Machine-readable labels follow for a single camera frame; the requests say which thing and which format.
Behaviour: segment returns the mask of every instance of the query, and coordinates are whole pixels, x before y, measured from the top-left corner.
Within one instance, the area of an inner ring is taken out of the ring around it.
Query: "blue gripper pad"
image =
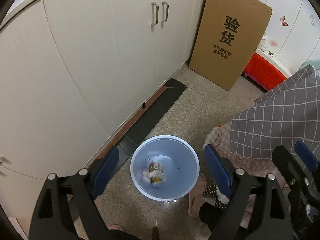
[[[92,199],[103,194],[108,182],[112,178],[119,161],[119,149],[112,147],[102,159],[95,160],[89,171],[92,175],[92,191],[90,193]]]
[[[294,151],[306,165],[309,171],[318,171],[318,159],[313,155],[309,148],[303,143],[303,141],[296,142]]]
[[[220,192],[226,195],[227,198],[231,198],[231,178],[220,161],[221,157],[212,145],[208,144],[204,147],[204,157]]]

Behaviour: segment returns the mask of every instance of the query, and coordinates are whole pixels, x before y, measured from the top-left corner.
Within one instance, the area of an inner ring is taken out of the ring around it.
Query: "blue plastic bucket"
[[[142,170],[151,162],[162,163],[166,181],[154,186],[143,177]],[[184,140],[159,135],[144,141],[134,152],[131,178],[137,189],[148,198],[171,201],[181,198],[194,187],[199,176],[199,159]]]

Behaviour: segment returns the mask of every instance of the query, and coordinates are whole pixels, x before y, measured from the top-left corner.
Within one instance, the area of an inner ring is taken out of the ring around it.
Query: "gray grid fabric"
[[[271,159],[276,146],[295,154],[302,140],[320,158],[320,71],[308,65],[232,119],[230,152]]]

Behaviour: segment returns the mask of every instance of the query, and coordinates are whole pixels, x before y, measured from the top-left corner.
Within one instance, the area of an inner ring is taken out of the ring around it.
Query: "bucket rim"
[[[173,139],[175,141],[178,141],[180,143],[182,143],[184,146],[186,146],[190,152],[193,154],[195,160],[196,160],[196,165],[197,165],[197,170],[196,170],[196,174],[197,176],[195,177],[194,181],[192,182],[192,184],[190,185],[190,187],[188,188],[188,190],[174,198],[158,198],[158,197],[154,197],[152,195],[150,195],[149,193],[147,193],[137,182],[137,180],[135,179],[134,177],[134,172],[133,172],[133,163],[134,163],[134,160],[138,154],[138,152],[140,152],[140,150],[145,146],[147,145],[148,143],[152,142],[152,141],[155,141],[155,140],[158,140],[158,139]],[[130,174],[131,174],[131,179],[134,183],[134,185],[136,186],[136,188],[143,194],[145,195],[146,197],[150,198],[150,199],[153,199],[153,200],[156,200],[156,201],[172,201],[172,200],[176,200],[176,199],[179,199],[179,198],[182,198],[183,196],[185,196],[186,194],[188,194],[190,192],[190,190],[193,189],[193,187],[195,186],[197,180],[198,180],[198,177],[199,177],[199,173],[200,173],[200,163],[199,163],[199,158],[198,158],[198,155],[196,154],[195,150],[192,148],[192,146],[187,143],[185,140],[179,138],[179,137],[176,137],[176,136],[173,136],[173,135],[157,135],[157,136],[154,136],[154,137],[151,137],[149,138],[148,140],[145,140],[143,143],[141,143],[139,145],[139,147],[134,151],[133,155],[132,155],[132,159],[131,159],[131,163],[130,163]]]

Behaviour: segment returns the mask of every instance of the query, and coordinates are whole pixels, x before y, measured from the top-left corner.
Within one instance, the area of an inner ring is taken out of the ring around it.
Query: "teal fabric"
[[[299,70],[304,68],[307,65],[312,65],[313,67],[315,67],[315,69],[320,69],[320,59],[318,59],[318,60],[307,60],[305,63],[303,63],[301,65]]]

